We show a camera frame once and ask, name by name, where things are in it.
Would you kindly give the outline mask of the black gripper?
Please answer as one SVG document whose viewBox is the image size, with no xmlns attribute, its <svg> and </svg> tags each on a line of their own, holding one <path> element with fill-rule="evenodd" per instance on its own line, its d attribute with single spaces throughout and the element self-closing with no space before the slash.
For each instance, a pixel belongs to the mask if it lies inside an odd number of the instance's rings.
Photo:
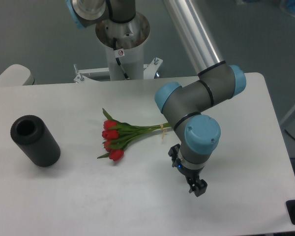
<svg viewBox="0 0 295 236">
<path fill-rule="evenodd" d="M 182 158 L 179 157 L 180 144 L 172 146 L 168 152 L 171 157 L 172 167 L 177 168 L 178 171 L 186 177 L 189 185 L 189 193 L 195 192 L 195 196 L 199 197 L 206 192 L 207 182 L 203 179 L 195 179 L 199 177 L 199 170 L 189 169 L 183 164 Z"/>
</svg>

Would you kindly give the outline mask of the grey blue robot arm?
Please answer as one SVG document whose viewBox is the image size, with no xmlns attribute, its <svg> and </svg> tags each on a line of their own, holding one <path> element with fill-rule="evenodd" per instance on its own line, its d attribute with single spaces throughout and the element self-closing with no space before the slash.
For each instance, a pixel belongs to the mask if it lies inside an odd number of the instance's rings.
<svg viewBox="0 0 295 236">
<path fill-rule="evenodd" d="M 81 28 L 95 25 L 104 45 L 112 81 L 140 80 L 148 74 L 143 66 L 143 44 L 150 27 L 133 0 L 68 0 L 66 5 Z M 233 98 L 246 87 L 244 72 L 220 56 L 200 10 L 191 0 L 166 0 L 164 5 L 198 74 L 198 80 L 182 87 L 177 82 L 162 86 L 154 100 L 180 139 L 171 147 L 172 166 L 186 177 L 190 192 L 205 193 L 200 172 L 217 147 L 221 135 L 216 120 L 204 111 Z"/>
</svg>

